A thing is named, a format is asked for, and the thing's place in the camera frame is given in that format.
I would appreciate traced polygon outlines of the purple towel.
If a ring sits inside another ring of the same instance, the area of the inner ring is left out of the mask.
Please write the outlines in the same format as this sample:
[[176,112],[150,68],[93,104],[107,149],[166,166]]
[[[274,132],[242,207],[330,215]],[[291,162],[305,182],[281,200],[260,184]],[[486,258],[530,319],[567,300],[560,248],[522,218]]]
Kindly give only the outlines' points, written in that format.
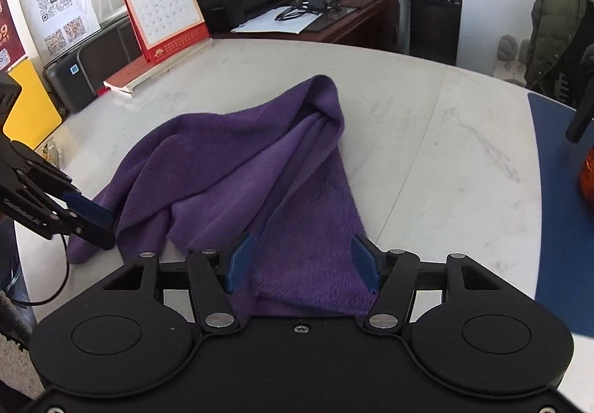
[[372,294],[351,261],[362,234],[338,149],[334,82],[313,76],[254,108],[186,114],[131,149],[96,202],[124,259],[253,240],[229,300],[250,315],[363,315]]

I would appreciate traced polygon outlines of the yellow box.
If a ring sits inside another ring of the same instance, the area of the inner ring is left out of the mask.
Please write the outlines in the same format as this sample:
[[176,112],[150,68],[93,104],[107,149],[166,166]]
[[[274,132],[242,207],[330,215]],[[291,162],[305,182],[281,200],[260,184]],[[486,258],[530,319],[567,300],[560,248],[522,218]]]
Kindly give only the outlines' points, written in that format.
[[22,87],[13,109],[3,125],[10,140],[36,149],[62,123],[32,62],[24,59],[8,74]]

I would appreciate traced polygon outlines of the red notebook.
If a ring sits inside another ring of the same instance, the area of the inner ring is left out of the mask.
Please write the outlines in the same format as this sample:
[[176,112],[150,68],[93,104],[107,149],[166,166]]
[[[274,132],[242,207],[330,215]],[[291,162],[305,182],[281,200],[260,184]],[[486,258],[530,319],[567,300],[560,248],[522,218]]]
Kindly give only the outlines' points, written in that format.
[[158,64],[149,63],[143,57],[139,57],[105,79],[104,87],[109,91],[132,95],[144,82],[151,81],[152,78],[170,71],[178,63],[208,49],[212,44],[213,39],[208,38],[174,54],[173,57],[169,57]]

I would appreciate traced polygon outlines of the blue table mat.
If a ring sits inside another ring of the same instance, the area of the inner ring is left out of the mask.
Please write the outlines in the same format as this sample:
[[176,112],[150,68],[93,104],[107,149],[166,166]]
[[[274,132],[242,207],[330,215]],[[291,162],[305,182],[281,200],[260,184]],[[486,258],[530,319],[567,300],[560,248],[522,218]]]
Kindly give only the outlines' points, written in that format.
[[593,207],[579,174],[593,146],[589,128],[577,144],[566,138],[574,116],[568,106],[528,94],[538,148],[542,239],[536,301],[574,334],[593,335]]

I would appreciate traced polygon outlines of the QR code sign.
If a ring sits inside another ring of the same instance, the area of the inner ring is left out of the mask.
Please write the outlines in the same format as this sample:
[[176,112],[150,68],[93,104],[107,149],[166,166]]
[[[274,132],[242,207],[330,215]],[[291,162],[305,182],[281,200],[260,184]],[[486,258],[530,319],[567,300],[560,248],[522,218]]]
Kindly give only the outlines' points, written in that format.
[[99,31],[92,0],[19,0],[39,58],[49,63]]

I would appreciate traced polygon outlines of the red desk calendar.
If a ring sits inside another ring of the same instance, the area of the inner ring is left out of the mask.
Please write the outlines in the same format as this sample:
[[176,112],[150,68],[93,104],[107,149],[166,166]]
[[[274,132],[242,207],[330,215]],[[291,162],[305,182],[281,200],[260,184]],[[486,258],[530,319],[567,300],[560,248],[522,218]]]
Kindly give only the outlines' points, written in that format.
[[158,64],[210,39],[196,0],[124,0],[147,61]]

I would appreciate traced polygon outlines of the white paper sheet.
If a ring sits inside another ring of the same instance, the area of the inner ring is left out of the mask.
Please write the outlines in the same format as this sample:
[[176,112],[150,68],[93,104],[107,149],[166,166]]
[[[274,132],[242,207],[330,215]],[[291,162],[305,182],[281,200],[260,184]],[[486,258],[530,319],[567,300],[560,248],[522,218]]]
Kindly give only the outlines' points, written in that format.
[[320,16],[321,13],[282,6],[246,21],[232,29],[232,33],[300,34]]

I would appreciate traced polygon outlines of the dark wooden desk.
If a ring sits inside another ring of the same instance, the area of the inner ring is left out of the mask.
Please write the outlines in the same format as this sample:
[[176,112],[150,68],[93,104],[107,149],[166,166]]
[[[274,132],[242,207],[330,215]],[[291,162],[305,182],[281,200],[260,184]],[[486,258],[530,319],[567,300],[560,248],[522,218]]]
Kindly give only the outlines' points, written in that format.
[[400,0],[340,0],[339,10],[318,17],[299,34],[216,33],[215,39],[279,39],[399,51]]

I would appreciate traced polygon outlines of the black water dispenser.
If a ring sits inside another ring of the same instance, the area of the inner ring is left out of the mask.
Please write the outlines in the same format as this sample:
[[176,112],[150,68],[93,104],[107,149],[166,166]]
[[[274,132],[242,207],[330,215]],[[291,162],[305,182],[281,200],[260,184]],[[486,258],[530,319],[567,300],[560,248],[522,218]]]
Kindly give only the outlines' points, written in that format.
[[410,0],[410,55],[455,65],[463,0]]

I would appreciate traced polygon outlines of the black eyeglasses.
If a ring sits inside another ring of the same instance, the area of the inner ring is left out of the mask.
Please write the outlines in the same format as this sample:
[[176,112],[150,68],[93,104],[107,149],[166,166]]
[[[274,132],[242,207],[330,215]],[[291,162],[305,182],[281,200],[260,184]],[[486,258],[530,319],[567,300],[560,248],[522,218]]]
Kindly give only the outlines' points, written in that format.
[[315,11],[310,11],[303,7],[290,6],[287,9],[283,10],[281,13],[279,13],[275,17],[275,20],[277,22],[284,22],[284,21],[298,19],[298,18],[301,18],[303,16],[308,16],[308,15],[317,17],[318,13]]

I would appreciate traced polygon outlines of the green puffer jacket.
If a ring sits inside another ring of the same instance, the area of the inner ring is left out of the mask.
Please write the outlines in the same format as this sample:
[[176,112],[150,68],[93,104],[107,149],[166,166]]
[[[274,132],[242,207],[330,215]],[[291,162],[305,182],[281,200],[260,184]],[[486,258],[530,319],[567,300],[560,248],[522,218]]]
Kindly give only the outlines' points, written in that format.
[[593,0],[536,0],[526,49],[526,87],[575,106],[578,67],[593,43]]

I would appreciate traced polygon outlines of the black printer near wall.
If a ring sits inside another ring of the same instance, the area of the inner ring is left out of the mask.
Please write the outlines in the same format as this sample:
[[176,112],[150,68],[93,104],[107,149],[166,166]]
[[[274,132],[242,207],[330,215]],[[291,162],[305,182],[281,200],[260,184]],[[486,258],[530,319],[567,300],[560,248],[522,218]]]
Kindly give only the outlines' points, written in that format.
[[75,114],[96,99],[104,81],[142,54],[127,15],[48,63],[42,76],[62,115]]

